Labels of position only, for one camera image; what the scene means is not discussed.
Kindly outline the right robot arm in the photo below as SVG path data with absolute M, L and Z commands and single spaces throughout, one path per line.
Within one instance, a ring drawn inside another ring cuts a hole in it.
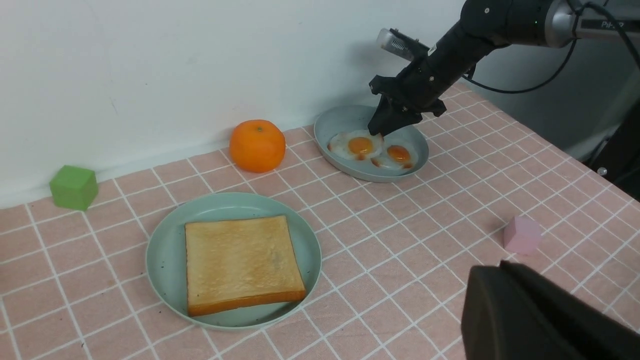
M 638 62 L 639 20 L 638 3 L 467 0 L 457 23 L 430 47 L 384 28 L 378 46 L 409 64 L 396 76 L 370 81 L 370 91 L 381 98 L 368 131 L 387 136 L 420 123 L 424 113 L 441 116 L 446 111 L 441 95 L 459 79 L 470 81 L 477 63 L 491 52 L 511 45 L 562 48 L 581 39 L 622 40 Z

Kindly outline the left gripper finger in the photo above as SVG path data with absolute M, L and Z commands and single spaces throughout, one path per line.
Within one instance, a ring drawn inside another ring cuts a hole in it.
M 461 336 L 469 360 L 637 360 L 638 333 L 525 264 L 468 274 Z

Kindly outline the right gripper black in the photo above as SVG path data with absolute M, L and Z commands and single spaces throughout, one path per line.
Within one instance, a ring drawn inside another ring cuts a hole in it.
M 443 113 L 439 97 L 496 46 L 455 23 L 429 48 L 428 55 L 409 61 L 398 75 L 371 80 L 371 92 L 381 98 L 367 125 L 370 135 L 386 137 L 420 123 L 422 113 Z

